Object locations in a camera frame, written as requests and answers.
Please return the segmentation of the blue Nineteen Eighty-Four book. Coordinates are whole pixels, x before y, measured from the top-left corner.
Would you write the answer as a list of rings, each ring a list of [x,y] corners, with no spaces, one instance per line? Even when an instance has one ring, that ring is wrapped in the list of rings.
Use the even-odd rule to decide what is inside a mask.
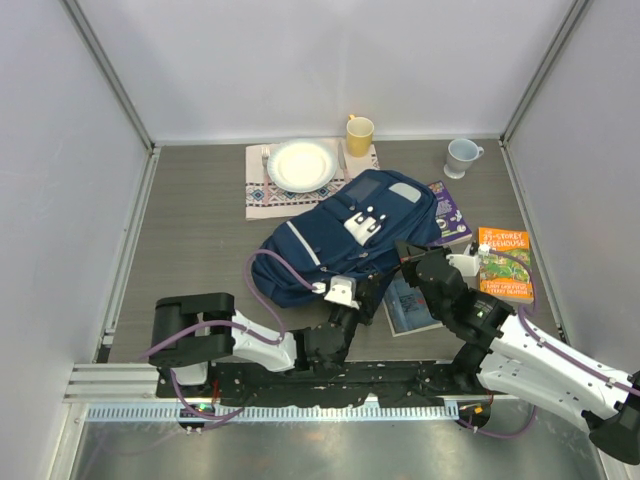
[[[387,288],[382,305],[393,337],[442,327],[432,317],[421,291],[411,287],[400,273]]]

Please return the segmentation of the navy blue student backpack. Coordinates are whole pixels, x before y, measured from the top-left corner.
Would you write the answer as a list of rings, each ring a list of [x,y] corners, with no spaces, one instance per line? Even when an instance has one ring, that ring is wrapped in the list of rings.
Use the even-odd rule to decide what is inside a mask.
[[[441,236],[431,189],[397,171],[367,169],[311,210],[282,224],[251,265],[257,289],[281,308],[316,299],[309,286],[344,275],[389,274],[395,242],[426,246]]]

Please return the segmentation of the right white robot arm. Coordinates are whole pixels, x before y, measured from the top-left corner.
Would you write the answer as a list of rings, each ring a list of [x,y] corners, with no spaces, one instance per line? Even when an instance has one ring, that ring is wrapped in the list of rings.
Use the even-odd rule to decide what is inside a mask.
[[[515,396],[586,432],[607,455],[639,462],[639,376],[596,361],[529,321],[522,308],[467,286],[486,245],[456,255],[397,241],[405,281],[431,315],[464,345],[451,380],[465,395],[481,388]]]

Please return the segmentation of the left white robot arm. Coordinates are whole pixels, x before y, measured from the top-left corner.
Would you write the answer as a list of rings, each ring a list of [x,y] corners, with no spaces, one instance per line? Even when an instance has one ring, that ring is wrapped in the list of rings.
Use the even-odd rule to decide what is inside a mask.
[[[224,292],[163,298],[155,306],[152,345],[142,356],[193,399],[211,391],[213,362],[232,356],[287,376],[329,375],[343,368],[357,328],[372,322],[390,281],[367,274],[314,282],[310,293],[331,306],[328,320],[289,331],[250,320]]]

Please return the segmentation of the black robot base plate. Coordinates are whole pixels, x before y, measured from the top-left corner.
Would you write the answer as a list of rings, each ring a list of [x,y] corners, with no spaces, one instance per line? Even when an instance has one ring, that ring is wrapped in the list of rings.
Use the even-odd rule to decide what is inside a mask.
[[[228,407],[361,406],[373,395],[384,408],[440,406],[449,396],[483,396],[487,389],[451,363],[348,362],[338,370],[271,372],[255,363],[218,363],[205,382],[183,386],[186,398]]]

